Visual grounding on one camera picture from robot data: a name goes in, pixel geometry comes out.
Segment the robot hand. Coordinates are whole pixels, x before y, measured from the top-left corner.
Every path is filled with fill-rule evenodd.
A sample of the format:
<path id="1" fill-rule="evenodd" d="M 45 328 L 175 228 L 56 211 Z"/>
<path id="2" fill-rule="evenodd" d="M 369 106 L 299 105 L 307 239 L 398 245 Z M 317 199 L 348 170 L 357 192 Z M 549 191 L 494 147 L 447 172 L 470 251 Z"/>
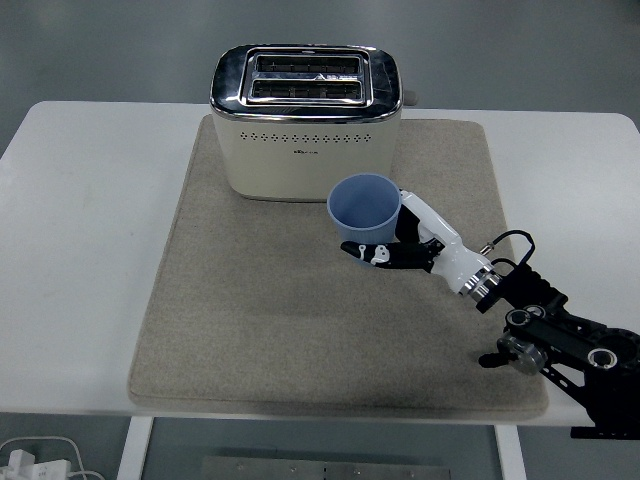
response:
<path id="1" fill-rule="evenodd" d="M 377 268 L 439 275 L 454 293 L 476 301 L 497 286 L 499 279 L 488 258 L 466 248 L 459 233 L 416 194 L 403 190 L 401 199 L 395 242 L 345 241 L 341 249 Z"/>

